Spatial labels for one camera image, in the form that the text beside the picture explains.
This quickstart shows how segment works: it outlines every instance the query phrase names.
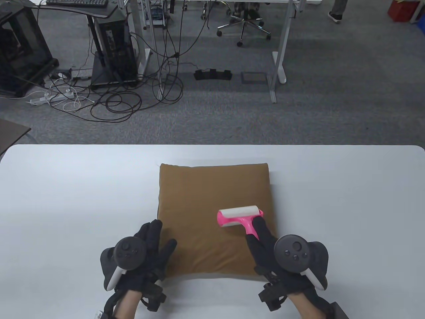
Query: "cushion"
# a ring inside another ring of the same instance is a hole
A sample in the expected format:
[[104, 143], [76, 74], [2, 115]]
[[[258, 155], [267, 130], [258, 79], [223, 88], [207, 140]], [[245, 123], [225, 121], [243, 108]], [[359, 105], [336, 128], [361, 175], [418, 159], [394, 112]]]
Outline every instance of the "cushion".
[[220, 227], [220, 209], [256, 205], [270, 231], [275, 221], [267, 164], [183, 167], [162, 164], [158, 218], [161, 241], [177, 240], [167, 277], [218, 273], [255, 275], [242, 225]]

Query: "hand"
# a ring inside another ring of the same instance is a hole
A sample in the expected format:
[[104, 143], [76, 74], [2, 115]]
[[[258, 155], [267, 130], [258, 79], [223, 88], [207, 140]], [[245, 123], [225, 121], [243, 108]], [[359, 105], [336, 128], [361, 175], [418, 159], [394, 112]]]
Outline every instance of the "hand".
[[299, 273], [290, 273], [279, 266], [274, 254], [277, 238], [270, 233], [263, 217], [255, 217], [252, 220], [252, 225], [259, 239], [252, 234], [246, 235], [246, 243], [254, 257], [256, 265], [267, 269], [281, 280], [287, 295], [314, 288], [314, 285], [305, 276]]
[[159, 250], [161, 229], [162, 222], [155, 219], [144, 224], [134, 235], [146, 242], [146, 259], [138, 268], [127, 271], [125, 275], [121, 276], [115, 287], [116, 291], [132, 290], [143, 293], [149, 283], [155, 283], [158, 279], [162, 279], [167, 262], [177, 246], [177, 241], [170, 239]]

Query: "computer case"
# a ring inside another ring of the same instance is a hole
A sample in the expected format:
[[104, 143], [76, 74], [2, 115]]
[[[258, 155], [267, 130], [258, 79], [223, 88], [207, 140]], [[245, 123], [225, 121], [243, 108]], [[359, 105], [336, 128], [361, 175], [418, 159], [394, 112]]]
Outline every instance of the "computer case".
[[109, 18], [95, 18], [94, 22], [105, 66], [102, 66], [102, 57], [97, 52], [91, 87], [137, 82], [138, 66], [125, 14], [121, 10], [115, 10]]
[[0, 0], [0, 94], [10, 97], [25, 96], [59, 65], [24, 3]]

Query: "lint roller handle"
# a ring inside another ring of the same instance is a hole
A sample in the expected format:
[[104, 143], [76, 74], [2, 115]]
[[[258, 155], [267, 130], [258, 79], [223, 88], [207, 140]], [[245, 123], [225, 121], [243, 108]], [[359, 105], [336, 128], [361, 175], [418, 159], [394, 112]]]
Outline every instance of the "lint roller handle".
[[259, 209], [258, 212], [260, 213], [260, 215], [241, 217], [241, 224], [245, 227], [245, 231], [247, 235], [254, 235], [259, 240], [257, 232], [255, 231], [254, 226], [252, 225], [252, 220], [255, 217], [258, 217], [258, 216], [263, 217], [264, 215], [262, 210]]

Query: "lint roller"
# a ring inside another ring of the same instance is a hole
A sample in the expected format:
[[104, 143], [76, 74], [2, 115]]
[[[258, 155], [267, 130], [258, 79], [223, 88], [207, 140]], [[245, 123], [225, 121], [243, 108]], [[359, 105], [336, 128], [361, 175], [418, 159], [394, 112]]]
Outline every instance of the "lint roller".
[[242, 225], [245, 227], [246, 234], [252, 234], [258, 239], [257, 232], [252, 226], [252, 220], [257, 216], [263, 216], [264, 213], [257, 206], [245, 206], [236, 208], [221, 209], [217, 213], [217, 222], [220, 227]]

